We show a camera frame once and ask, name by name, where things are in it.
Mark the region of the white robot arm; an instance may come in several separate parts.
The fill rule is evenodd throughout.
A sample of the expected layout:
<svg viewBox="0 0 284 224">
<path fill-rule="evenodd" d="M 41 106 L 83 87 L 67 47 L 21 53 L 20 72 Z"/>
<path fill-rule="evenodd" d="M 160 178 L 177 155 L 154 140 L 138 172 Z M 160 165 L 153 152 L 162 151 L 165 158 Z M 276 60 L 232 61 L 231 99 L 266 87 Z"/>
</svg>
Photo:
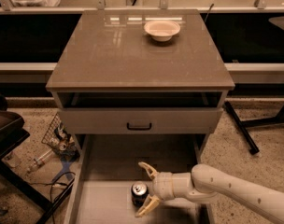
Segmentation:
<svg viewBox="0 0 284 224">
<path fill-rule="evenodd" d="M 138 164 L 152 181 L 152 193 L 135 213 L 143 217 L 160 203 L 186 199 L 208 203 L 218 193 L 246 206 L 274 224 L 284 224 L 284 193 L 227 175 L 206 164 L 197 164 L 189 173 L 158 172 L 145 162 Z"/>
</svg>

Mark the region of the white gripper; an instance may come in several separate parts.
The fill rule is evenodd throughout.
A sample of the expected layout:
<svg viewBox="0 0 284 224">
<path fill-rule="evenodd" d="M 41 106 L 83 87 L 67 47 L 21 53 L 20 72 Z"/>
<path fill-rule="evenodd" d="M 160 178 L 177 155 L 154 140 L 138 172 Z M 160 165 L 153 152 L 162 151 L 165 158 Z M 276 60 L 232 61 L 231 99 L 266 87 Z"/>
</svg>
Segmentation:
<svg viewBox="0 0 284 224">
<path fill-rule="evenodd" d="M 152 180 L 155 195 L 147 196 L 143 205 L 135 213 L 136 217 L 148 215 L 159 206 L 161 201 L 186 198 L 188 193 L 192 191 L 192 175 L 190 173 L 158 173 L 154 167 L 143 161 L 140 161 L 138 165 L 147 172 Z"/>
</svg>

